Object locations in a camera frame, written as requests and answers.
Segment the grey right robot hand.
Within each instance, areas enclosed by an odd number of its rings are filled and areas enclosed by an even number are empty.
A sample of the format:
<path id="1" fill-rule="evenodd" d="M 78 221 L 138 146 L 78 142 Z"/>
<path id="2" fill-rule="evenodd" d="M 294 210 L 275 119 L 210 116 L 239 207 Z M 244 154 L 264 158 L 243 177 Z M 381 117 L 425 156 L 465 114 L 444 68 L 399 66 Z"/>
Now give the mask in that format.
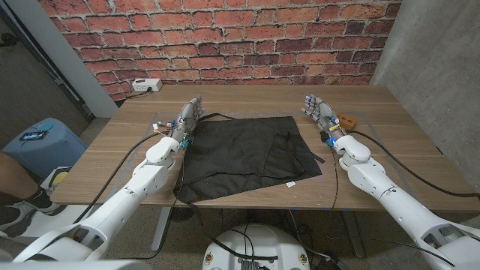
<path id="1" fill-rule="evenodd" d="M 314 94 L 307 95 L 301 110 L 316 122 L 324 143 L 334 144 L 347 135 L 335 111 L 322 98 Z"/>

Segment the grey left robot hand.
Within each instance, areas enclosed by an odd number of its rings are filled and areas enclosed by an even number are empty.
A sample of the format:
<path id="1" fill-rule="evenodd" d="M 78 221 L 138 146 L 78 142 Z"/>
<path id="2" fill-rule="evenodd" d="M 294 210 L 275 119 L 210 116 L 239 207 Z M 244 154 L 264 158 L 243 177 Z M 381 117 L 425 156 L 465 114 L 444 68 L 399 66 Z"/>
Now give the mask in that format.
<path id="1" fill-rule="evenodd" d="M 178 114 L 175 125 L 169 133 L 169 137 L 181 143 L 187 136 L 192 134 L 198 120 L 203 115 L 205 108 L 203 98 L 197 96 L 187 102 Z"/>

